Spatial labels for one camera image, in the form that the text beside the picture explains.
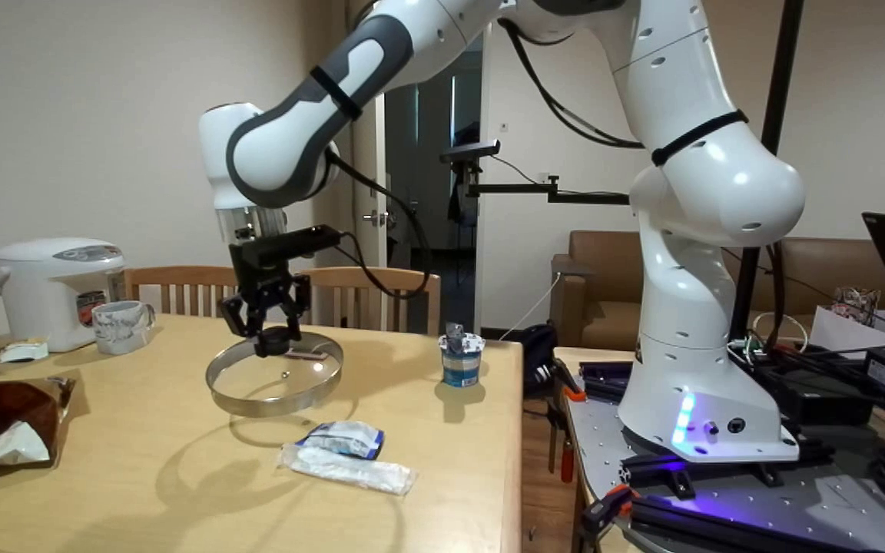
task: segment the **white appliance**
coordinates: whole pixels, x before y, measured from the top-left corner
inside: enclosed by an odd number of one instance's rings
[[[0,294],[17,342],[50,350],[96,342],[94,308],[116,294],[123,253],[105,239],[46,237],[0,249]]]

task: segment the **desk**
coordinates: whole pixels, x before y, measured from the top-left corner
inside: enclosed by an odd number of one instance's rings
[[[489,344],[483,389],[446,391],[435,339],[313,332],[346,348],[346,379],[293,419],[211,402],[203,368],[237,342],[223,319],[161,317],[144,350],[3,373],[79,389],[59,463],[0,473],[0,549],[520,549],[520,344]],[[335,419],[388,433],[380,458],[415,469],[405,498],[277,468],[281,442]]]
[[[577,362],[594,361],[631,361],[618,350],[584,350],[584,348],[558,348],[558,358],[577,373]],[[621,484],[621,460],[635,454],[618,410],[612,402],[566,402],[566,419],[581,454],[581,495],[603,498]],[[885,412],[872,410],[870,429],[885,442]],[[765,530],[806,530],[821,542],[841,546],[885,549],[885,495],[876,484],[865,480],[856,469],[862,453],[837,454],[837,468],[794,468],[783,473],[781,489],[765,489],[753,477],[719,477],[697,484],[697,498],[683,501],[685,509],[700,513],[728,513],[750,527]],[[678,501],[669,493],[639,489],[651,498]],[[609,533],[601,543],[603,549],[631,549],[621,533]]]

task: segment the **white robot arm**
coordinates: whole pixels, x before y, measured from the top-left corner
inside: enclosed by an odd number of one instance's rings
[[[736,286],[719,245],[781,239],[806,191],[733,104],[700,0],[379,0],[282,104],[203,116],[218,213],[247,220],[323,191],[323,155],[365,102],[444,70],[498,20],[534,41],[594,30],[631,129],[651,150],[631,191],[645,302],[621,422],[700,463],[794,460],[799,449],[778,406],[727,361]]]

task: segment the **black stand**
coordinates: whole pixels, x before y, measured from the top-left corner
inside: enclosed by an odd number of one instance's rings
[[[765,125],[763,125],[763,146],[773,155],[778,155],[778,146],[781,146],[794,56],[795,56],[795,43],[799,43],[799,30],[804,30],[804,10],[806,10],[806,0],[783,0],[775,77],[773,77],[773,94],[768,94],[768,114],[765,114]],[[736,302],[728,339],[747,335],[757,269],[761,269],[761,249],[744,249],[744,262],[741,262],[741,273],[738,273],[738,302]]]
[[[551,184],[479,184],[479,156],[495,156],[500,141],[473,141],[446,150],[439,161],[454,172],[454,182],[467,189],[467,196],[479,194],[543,194],[547,204],[605,204],[605,207],[631,207],[627,194],[581,194],[581,191],[560,191],[558,182]]]

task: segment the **wooden chair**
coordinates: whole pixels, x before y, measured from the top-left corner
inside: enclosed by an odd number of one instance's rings
[[[161,313],[223,317],[218,302],[237,294],[233,269],[167,264],[123,271],[123,299],[151,302]]]
[[[412,293],[426,279],[422,271],[405,269],[369,269],[369,273],[392,293]],[[429,335],[439,335],[439,273],[431,273],[422,294],[401,299],[385,294],[363,269],[313,269],[298,276],[310,279],[310,311],[306,324],[385,332],[426,329]]]

